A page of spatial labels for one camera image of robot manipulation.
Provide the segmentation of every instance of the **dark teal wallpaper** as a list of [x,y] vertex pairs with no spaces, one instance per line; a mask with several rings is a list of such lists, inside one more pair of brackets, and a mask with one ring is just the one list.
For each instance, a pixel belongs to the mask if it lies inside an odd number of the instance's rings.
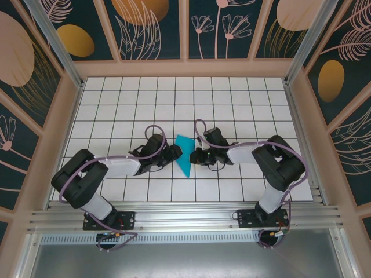
[[8,227],[8,223],[0,221],[0,246],[6,232],[6,227]]
[[308,73],[326,123],[371,81],[371,2],[353,1]]
[[371,97],[331,137],[357,206],[371,202]]
[[60,75],[10,0],[0,1],[0,26],[0,89],[43,126]]
[[189,58],[247,58],[261,3],[190,0]]
[[180,59],[178,0],[104,0],[123,60]]
[[38,140],[0,104],[0,207],[14,209]]
[[93,0],[41,0],[40,3],[72,60],[113,60]]
[[274,0],[256,58],[293,58],[321,3]]

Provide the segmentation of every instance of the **gray metal surface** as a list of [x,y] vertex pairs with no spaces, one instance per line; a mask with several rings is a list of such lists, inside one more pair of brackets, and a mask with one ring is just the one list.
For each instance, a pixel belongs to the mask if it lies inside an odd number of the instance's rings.
[[24,3],[27,5],[28,10],[30,10],[42,33],[52,46],[55,54],[58,56],[60,62],[70,75],[72,81],[75,83],[76,87],[80,88],[82,85],[82,78],[72,61],[71,56],[66,51],[63,42],[60,40],[53,24],[48,19],[40,1],[24,0]]
[[313,20],[311,28],[309,28],[308,32],[306,33],[302,43],[299,46],[299,49],[295,54],[290,68],[286,73],[288,84],[291,84],[294,81],[296,75],[301,70],[306,58],[314,47],[319,36],[321,36],[321,33],[331,17],[331,14],[335,10],[337,1],[338,0],[325,0],[322,2],[318,13]]
[[343,277],[329,232],[291,231],[277,250],[254,242],[40,246],[33,278]]
[[[86,233],[82,230],[81,210],[58,202],[51,204],[55,206],[33,212],[29,233]],[[233,213],[239,209],[253,209],[255,202],[112,202],[112,205],[118,211],[137,213],[134,231],[206,232],[238,231]],[[310,202],[292,205],[292,229],[339,227],[342,221],[336,206]]]

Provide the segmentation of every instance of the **enclosure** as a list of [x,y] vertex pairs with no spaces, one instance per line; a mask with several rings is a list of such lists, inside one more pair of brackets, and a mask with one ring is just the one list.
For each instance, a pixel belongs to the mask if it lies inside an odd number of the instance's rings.
[[[370,30],[370,0],[1,1],[1,277],[371,276]],[[52,177],[80,149],[126,155],[151,125],[200,147],[196,119],[307,161],[287,239],[261,248],[234,218],[269,186],[257,164],[186,177],[174,161],[103,180],[138,236],[99,252]]]

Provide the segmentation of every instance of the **pink fern drawing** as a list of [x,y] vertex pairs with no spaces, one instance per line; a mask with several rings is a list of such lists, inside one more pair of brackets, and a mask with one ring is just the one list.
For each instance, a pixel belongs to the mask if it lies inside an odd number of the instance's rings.
[[213,31],[214,25],[211,25],[212,21],[210,19],[210,16],[200,16],[199,19],[198,16],[192,16],[191,19],[193,27],[195,28],[195,31],[197,33],[199,54],[201,55],[201,59],[203,59],[199,35],[201,33]]

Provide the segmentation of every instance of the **white tile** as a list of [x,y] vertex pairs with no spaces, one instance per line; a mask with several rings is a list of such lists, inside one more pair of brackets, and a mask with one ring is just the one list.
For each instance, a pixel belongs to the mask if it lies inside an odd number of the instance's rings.
[[213,104],[212,91],[195,91],[195,105]]
[[174,136],[174,122],[155,122],[155,125],[161,127],[164,132],[166,138],[173,138]]
[[101,90],[103,88],[103,82],[104,77],[89,77],[84,90]]
[[156,96],[156,105],[162,104],[175,104],[175,91],[168,90],[168,91],[157,91]]
[[219,201],[218,180],[196,180],[196,201]]
[[175,120],[194,120],[193,105],[175,106]]
[[124,77],[122,78],[121,90],[138,90],[139,77]]
[[177,90],[193,90],[193,77],[177,77],[175,88]]
[[275,122],[277,134],[282,138],[296,138],[294,124],[292,122]]
[[[153,125],[153,122],[134,122],[134,129],[133,129],[133,138],[145,138],[144,131],[146,128],[150,125]],[[153,129],[148,129],[148,136],[151,136],[153,133]]]
[[148,180],[127,179],[125,187],[124,201],[147,201]]
[[159,77],[157,90],[175,90],[175,77]]
[[176,91],[175,104],[191,104],[193,105],[193,91]]
[[96,156],[108,155],[110,139],[91,139],[89,143],[89,151]]
[[76,120],[94,120],[97,113],[96,105],[80,105]]
[[172,120],[174,119],[173,105],[156,105],[155,120]]
[[90,138],[93,122],[75,122],[71,138]]
[[112,132],[112,138],[131,138],[132,133],[133,133],[133,122],[115,122],[114,130]]
[[152,167],[151,169],[151,179],[152,178],[172,178],[173,175],[173,164],[166,165],[160,171],[155,171],[156,167]]
[[214,120],[214,110],[212,105],[196,105],[195,119]]
[[267,91],[250,91],[253,105],[270,105]]
[[103,90],[119,90],[121,88],[122,77],[106,77]]
[[89,145],[89,139],[70,139],[67,146],[65,156],[72,157],[81,149],[87,149]]
[[81,105],[98,105],[101,91],[84,91],[80,101]]
[[150,180],[148,201],[171,201],[172,180]]
[[290,109],[288,106],[272,105],[272,112],[274,120],[292,120]]
[[268,91],[271,105],[287,105],[288,100],[284,91]]
[[[178,163],[173,163],[173,178],[187,178],[186,175],[183,173],[181,168],[179,167]],[[191,165],[191,172],[190,172],[190,178],[195,178],[195,167],[194,165]]]
[[300,150],[299,142],[297,141],[297,139],[286,139],[285,141],[286,141],[286,143],[289,144],[289,146],[294,151],[296,151],[299,155],[301,155],[301,150]]
[[94,122],[92,138],[111,138],[114,122]]
[[254,120],[250,105],[233,105],[235,120]]
[[230,77],[231,90],[249,90],[246,77]]
[[157,90],[157,77],[141,77],[139,90]]
[[231,105],[231,91],[213,91],[213,101],[215,105]]
[[224,138],[236,138],[236,129],[234,127],[234,122],[215,122],[215,126],[218,127],[221,131],[221,135]]
[[155,118],[155,106],[138,105],[135,113],[135,120],[151,120]]
[[237,138],[256,138],[254,122],[235,122]]
[[257,138],[271,138],[276,135],[274,122],[255,122]]
[[121,91],[118,104],[135,105],[137,104],[137,98],[138,98],[138,91]]
[[156,103],[156,91],[139,91],[138,92],[138,105]]
[[120,91],[102,91],[99,104],[117,105]]
[[101,195],[107,201],[123,201],[124,178],[107,178],[103,181]]
[[269,105],[253,105],[254,120],[273,120]]
[[291,190],[291,197],[293,201],[313,201],[308,180],[305,180],[302,184],[294,187]]
[[265,78],[265,82],[267,84],[267,89],[268,90],[277,90],[281,91],[283,90],[283,83],[282,83],[282,78]]
[[211,77],[195,77],[195,90],[211,90]]
[[263,178],[263,172],[257,163],[241,163],[242,178]]
[[231,91],[233,105],[250,105],[249,91]]
[[195,201],[195,180],[173,180],[173,201]]
[[264,180],[262,178],[250,178],[242,180],[243,198],[246,202],[259,201],[265,191]]
[[248,77],[249,90],[267,90],[264,78]]
[[230,90],[228,77],[212,77],[213,90]]
[[119,105],[117,106],[115,120],[134,120],[134,115],[135,115],[134,105]]
[[219,180],[221,201],[243,201],[241,180]]
[[131,139],[111,139],[108,155],[127,155],[131,142]]
[[232,105],[214,105],[215,120],[233,120]]
[[189,138],[194,138],[194,123],[193,122],[175,122],[174,138],[178,135],[183,135]]
[[219,178],[241,178],[239,172],[239,165],[225,165],[223,169],[218,172]]
[[99,105],[95,120],[114,120],[116,105]]
[[216,171],[211,171],[207,166],[196,165],[196,178],[218,178]]

